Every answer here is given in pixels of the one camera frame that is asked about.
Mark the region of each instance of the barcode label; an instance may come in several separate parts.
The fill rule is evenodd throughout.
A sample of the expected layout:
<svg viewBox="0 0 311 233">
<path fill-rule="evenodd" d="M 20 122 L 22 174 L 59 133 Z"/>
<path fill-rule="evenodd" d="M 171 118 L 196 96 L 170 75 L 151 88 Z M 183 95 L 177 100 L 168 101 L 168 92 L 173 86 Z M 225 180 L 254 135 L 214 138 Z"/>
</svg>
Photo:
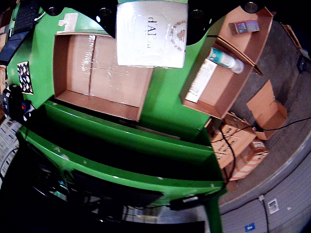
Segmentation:
<svg viewBox="0 0 311 233">
<path fill-rule="evenodd" d="M 273 214 L 273 213 L 275 213 L 276 211 L 279 210 L 276 198 L 268 203 L 268 207 L 269 207 L 270 214 Z"/>
<path fill-rule="evenodd" d="M 197 103 L 200 96 L 202 95 L 207 83 L 212 77 L 217 64 L 205 59 L 199 72 L 197 73 L 188 94 L 186 95 L 186 100 Z"/>
</svg>

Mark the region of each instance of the cardboard tray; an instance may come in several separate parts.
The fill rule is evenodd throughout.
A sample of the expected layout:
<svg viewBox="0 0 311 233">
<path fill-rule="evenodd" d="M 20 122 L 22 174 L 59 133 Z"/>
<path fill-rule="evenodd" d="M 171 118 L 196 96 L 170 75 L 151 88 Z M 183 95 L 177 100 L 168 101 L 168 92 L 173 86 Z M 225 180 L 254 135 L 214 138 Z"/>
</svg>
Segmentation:
<svg viewBox="0 0 311 233">
<path fill-rule="evenodd" d="M 241 74 L 236 74 L 230 69 L 218 65 L 198 102 L 188 101 L 185 97 L 211 47 L 243 61 L 244 70 Z M 230 44 L 217 37 L 207 37 L 179 94 L 182 104 L 216 118 L 224 118 L 244 87 L 252 69 L 252 63 Z"/>
<path fill-rule="evenodd" d="M 103 34 L 55 35 L 54 96 L 80 107 L 138 121 L 153 69 L 120 67 L 115 39 Z"/>
</svg>

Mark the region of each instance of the warehouse floor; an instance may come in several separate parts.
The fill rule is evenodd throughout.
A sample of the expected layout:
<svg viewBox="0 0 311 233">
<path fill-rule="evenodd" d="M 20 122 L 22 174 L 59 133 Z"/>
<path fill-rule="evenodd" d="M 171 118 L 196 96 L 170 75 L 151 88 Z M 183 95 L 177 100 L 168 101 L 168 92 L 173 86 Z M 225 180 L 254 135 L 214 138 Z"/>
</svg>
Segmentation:
<svg viewBox="0 0 311 233">
<path fill-rule="evenodd" d="M 275 98 L 287 108 L 285 124 L 311 116 L 311 72 L 299 74 L 296 66 L 299 56 L 299 50 L 283 27 L 274 21 L 258 62 L 264 76 L 250 75 L 231 111 L 254 124 L 255 119 L 246 103 L 270 79 Z M 310 130 L 311 120 L 307 120 L 277 131 L 265 141 L 269 155 L 246 178 L 238 180 L 238 190 L 223 195 L 219 204 L 233 201 L 269 178 L 292 156 Z"/>
</svg>

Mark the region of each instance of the cardboard box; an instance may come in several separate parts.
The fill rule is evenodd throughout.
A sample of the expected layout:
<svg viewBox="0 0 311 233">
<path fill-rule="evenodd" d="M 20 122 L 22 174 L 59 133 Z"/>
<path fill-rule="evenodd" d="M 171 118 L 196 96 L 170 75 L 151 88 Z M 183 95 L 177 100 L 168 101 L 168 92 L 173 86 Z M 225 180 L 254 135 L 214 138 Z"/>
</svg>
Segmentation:
<svg viewBox="0 0 311 233">
<path fill-rule="evenodd" d="M 232 47 L 243 53 L 255 66 L 268 39 L 273 16 L 265 7 L 255 14 L 249 14 L 239 6 L 215 22 L 209 29 L 208 35 L 218 36 L 225 40 Z M 260 31 L 239 35 L 232 33 L 230 23 L 248 20 L 256 20 L 259 24 Z"/>
<path fill-rule="evenodd" d="M 230 69 L 217 66 L 202 95 L 197 103 L 186 100 L 186 95 L 194 81 L 205 58 L 208 56 L 211 47 L 222 50 L 235 58 L 244 62 L 244 70 L 240 74 L 233 73 Z M 224 118 L 227 111 L 233 105 L 248 76 L 253 69 L 253 65 L 236 49 L 220 38 L 206 38 L 201 51 L 193 64 L 190 74 L 179 94 L 182 104 L 186 107 L 209 114 L 216 118 Z"/>
<path fill-rule="evenodd" d="M 0 93 L 5 89 L 6 66 L 0 66 Z"/>
<path fill-rule="evenodd" d="M 298 38 L 296 37 L 294 31 L 292 30 L 292 27 L 290 25 L 286 25 L 286 24 L 281 24 L 281 25 L 285 29 L 285 31 L 287 32 L 289 37 L 291 38 L 291 40 L 294 43 L 294 45 L 296 46 L 296 48 L 299 49 L 299 50 L 302 49 L 301 44 L 299 43 Z"/>
<path fill-rule="evenodd" d="M 246 105 L 252 111 L 258 125 L 264 129 L 279 128 L 287 119 L 287 109 L 276 100 L 270 80 Z M 275 132 L 256 132 L 256 135 L 261 140 L 268 140 Z"/>
<path fill-rule="evenodd" d="M 245 178 L 252 170 L 254 170 L 261 161 L 269 154 L 269 150 L 259 139 L 253 140 L 249 146 L 236 158 L 236 165 L 230 181 Z M 232 170 L 233 162 L 225 167 L 225 171 L 229 174 Z"/>
<path fill-rule="evenodd" d="M 138 121 L 153 69 L 118 66 L 115 49 L 115 39 L 103 34 L 55 35 L 55 98 Z"/>
<path fill-rule="evenodd" d="M 218 127 L 214 129 L 211 127 L 213 124 L 213 122 L 209 123 L 207 131 L 210 135 L 211 144 L 219 166 L 220 168 L 224 168 L 233 161 L 233 155 L 228 144 L 223 139 L 221 132 L 218 130 Z M 235 157 L 238 157 L 256 138 L 255 132 L 251 128 L 241 130 L 245 128 L 245 125 L 248 126 L 249 124 L 234 115 L 227 115 L 224 118 L 222 131 L 228 143 L 231 145 Z"/>
<path fill-rule="evenodd" d="M 229 23 L 244 20 L 257 20 L 260 31 L 233 35 Z M 241 7 L 237 7 L 214 23 L 180 92 L 182 104 L 216 118 L 224 118 L 244 87 L 251 71 L 262 74 L 256 63 L 266 43 L 272 20 L 273 15 L 266 8 L 256 14 L 248 14 Z M 235 74 L 228 68 L 217 66 L 198 102 L 188 101 L 185 97 L 211 47 L 244 62 L 244 70 L 241 74 Z"/>
</svg>

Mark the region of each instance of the white box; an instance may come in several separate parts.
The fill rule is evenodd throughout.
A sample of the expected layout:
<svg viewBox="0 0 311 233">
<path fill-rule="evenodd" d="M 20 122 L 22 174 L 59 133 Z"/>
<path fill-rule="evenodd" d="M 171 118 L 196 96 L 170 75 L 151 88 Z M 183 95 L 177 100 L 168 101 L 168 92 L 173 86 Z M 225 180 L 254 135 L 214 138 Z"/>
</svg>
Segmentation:
<svg viewBox="0 0 311 233">
<path fill-rule="evenodd" d="M 188 5 L 170 1 L 136 1 L 117 8 L 119 66 L 184 66 Z"/>
</svg>

